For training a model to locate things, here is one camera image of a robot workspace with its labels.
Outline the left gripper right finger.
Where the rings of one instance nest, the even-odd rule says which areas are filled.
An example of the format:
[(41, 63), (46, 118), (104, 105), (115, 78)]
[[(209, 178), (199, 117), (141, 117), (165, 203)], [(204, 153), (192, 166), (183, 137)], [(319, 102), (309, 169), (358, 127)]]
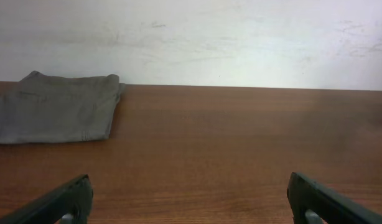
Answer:
[(382, 215), (298, 172), (290, 176), (287, 198), (295, 224), (382, 224)]

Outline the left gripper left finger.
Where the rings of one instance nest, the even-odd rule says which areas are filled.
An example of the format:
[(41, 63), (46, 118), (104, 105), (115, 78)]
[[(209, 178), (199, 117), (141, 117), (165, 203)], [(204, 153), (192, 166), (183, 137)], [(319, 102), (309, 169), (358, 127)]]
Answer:
[(92, 204), (91, 182), (83, 174), (1, 217), (0, 223), (86, 223)]

